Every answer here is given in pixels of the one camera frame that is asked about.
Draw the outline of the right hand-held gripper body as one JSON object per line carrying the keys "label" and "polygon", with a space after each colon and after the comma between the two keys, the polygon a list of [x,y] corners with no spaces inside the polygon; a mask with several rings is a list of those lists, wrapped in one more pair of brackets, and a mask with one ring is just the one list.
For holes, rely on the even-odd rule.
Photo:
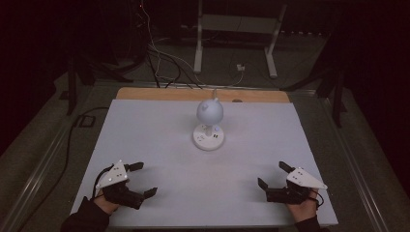
{"label": "right hand-held gripper body", "polygon": [[268,202],[284,204],[301,204],[310,199],[310,194],[315,189],[327,189],[328,187],[320,180],[313,177],[303,168],[286,168],[286,186],[283,188],[269,188],[265,185],[265,193]]}

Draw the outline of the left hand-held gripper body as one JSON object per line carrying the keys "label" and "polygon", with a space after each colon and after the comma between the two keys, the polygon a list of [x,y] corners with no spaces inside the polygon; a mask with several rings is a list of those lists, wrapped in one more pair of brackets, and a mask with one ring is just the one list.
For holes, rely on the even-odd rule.
{"label": "left hand-held gripper body", "polygon": [[103,191],[107,201],[138,210],[144,196],[129,190],[128,172],[121,160],[111,164],[99,173],[96,178],[96,189]]}

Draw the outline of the white round desk lamp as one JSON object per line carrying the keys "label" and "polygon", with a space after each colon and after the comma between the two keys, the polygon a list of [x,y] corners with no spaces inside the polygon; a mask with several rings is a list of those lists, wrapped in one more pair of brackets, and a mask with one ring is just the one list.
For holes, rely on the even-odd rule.
{"label": "white round desk lamp", "polygon": [[218,98],[202,101],[196,110],[200,124],[193,130],[194,145],[203,151],[215,151],[224,142],[224,131],[220,127],[223,107]]}

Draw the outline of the person's left hand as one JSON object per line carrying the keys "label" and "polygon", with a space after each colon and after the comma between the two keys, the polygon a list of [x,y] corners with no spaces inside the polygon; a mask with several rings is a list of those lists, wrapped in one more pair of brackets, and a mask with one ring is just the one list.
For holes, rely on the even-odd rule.
{"label": "person's left hand", "polygon": [[112,215],[114,212],[118,210],[120,207],[119,204],[115,204],[112,202],[109,202],[105,199],[103,191],[100,189],[97,196],[93,199],[93,202],[101,209],[103,210],[106,214]]}

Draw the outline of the person's right hand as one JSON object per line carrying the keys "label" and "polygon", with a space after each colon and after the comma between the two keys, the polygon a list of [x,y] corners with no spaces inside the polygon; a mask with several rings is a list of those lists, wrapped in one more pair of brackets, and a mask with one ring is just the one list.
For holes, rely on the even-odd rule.
{"label": "person's right hand", "polygon": [[287,204],[286,207],[289,210],[291,216],[296,222],[301,222],[303,220],[313,218],[316,216],[317,211],[317,194],[318,189],[314,188],[310,191],[309,197],[306,201],[301,204]]}

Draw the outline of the white table cover sheet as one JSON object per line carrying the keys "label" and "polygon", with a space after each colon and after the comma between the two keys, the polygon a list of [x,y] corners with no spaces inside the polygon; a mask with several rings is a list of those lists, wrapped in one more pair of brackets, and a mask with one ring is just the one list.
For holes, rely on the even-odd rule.
{"label": "white table cover sheet", "polygon": [[286,207],[269,203],[258,186],[264,180],[283,188],[281,161],[320,172],[297,111],[291,103],[227,102],[221,127],[225,139],[216,151],[192,142],[197,126],[194,101],[115,100],[79,187],[92,192],[98,174],[110,164],[143,162],[128,187],[156,189],[140,209],[120,208],[110,219],[117,228],[280,227],[293,219]]}

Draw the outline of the black rectangular floor plate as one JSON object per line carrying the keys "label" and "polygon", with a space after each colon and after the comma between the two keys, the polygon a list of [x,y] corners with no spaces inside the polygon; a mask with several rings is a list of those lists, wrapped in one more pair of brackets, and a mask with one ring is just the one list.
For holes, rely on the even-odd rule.
{"label": "black rectangular floor plate", "polygon": [[80,115],[74,125],[78,128],[92,128],[96,123],[96,117],[90,115]]}

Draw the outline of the black metal stand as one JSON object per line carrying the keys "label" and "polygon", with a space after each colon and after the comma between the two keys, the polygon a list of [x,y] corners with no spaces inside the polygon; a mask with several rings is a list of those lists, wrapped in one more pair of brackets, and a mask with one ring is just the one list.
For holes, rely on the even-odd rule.
{"label": "black metal stand", "polygon": [[68,115],[72,115],[76,106],[76,73],[74,68],[74,58],[72,56],[68,59]]}

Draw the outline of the metal floor rail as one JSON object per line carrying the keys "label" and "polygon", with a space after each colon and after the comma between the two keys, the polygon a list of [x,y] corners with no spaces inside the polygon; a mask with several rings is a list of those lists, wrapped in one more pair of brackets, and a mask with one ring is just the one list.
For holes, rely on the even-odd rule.
{"label": "metal floor rail", "polygon": [[363,175],[359,164],[357,163],[353,151],[348,144],[342,129],[340,129],[333,120],[332,116],[332,106],[329,100],[319,99],[319,103],[329,121],[331,128],[335,137],[337,138],[337,143],[342,150],[342,157],[347,165],[347,169],[350,173],[352,181],[358,191],[361,198],[362,204],[366,210],[366,214],[369,217],[371,225],[374,232],[390,232],[386,221],[384,220],[379,207],[373,197],[370,188],[366,183],[365,176]]}
{"label": "metal floor rail", "polygon": [[71,115],[58,91],[0,157],[0,232],[16,232],[28,214],[75,114],[91,91],[90,86],[77,88]]}

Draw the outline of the white metal desk frame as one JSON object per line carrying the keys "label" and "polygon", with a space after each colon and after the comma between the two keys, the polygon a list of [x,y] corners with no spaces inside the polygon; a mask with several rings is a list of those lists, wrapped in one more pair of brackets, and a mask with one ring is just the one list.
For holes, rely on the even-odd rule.
{"label": "white metal desk frame", "polygon": [[274,61],[273,52],[276,42],[278,40],[280,27],[283,22],[286,10],[287,5],[282,4],[280,6],[278,16],[275,18],[222,14],[204,14],[203,0],[198,0],[197,38],[193,63],[193,72],[201,73],[202,70],[202,32],[204,30],[213,30],[219,32],[244,32],[253,34],[270,34],[272,36],[270,43],[264,48],[264,54],[266,58],[269,77],[277,78],[278,72]]}

